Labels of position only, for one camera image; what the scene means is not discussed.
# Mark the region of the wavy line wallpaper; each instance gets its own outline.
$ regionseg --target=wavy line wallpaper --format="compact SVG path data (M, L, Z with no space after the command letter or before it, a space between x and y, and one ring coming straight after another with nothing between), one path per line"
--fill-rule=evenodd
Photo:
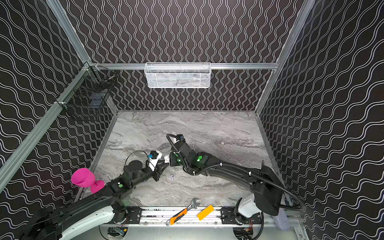
M13 240L41 208L70 204L79 187L71 176L90 167L112 119L81 122L62 111L0 194L0 239Z
M124 110L255 110L271 70L213 70L209 88L149 88L144 71L120 71L111 96Z
M384 238L384 1L317 1L261 120L312 240Z
M60 2L96 63L269 63L303 0Z
M82 63L45 0L0 1L0 166Z

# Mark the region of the orange rectangular object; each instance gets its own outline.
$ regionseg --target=orange rectangular object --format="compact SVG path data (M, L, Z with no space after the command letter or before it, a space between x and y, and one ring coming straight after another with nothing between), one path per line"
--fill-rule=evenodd
M199 220L203 220L208 214L210 214L211 212L214 211L214 207L212 205L209 205L207 206L204 210L202 210L201 212L199 212L197 214L197 217L199 218Z

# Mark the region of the marble tabletop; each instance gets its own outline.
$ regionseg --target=marble tabletop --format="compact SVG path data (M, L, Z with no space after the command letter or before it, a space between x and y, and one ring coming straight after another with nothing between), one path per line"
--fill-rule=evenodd
M196 152L204 151L244 167L271 167L253 112L120 112L95 170L105 182L122 174L127 156L135 150L170 152L166 134L183 134ZM135 153L127 161L146 160ZM234 206L251 193L229 181L190 176L180 167L168 167L160 180L149 180L124 199L126 205L187 206L193 197L202 205Z

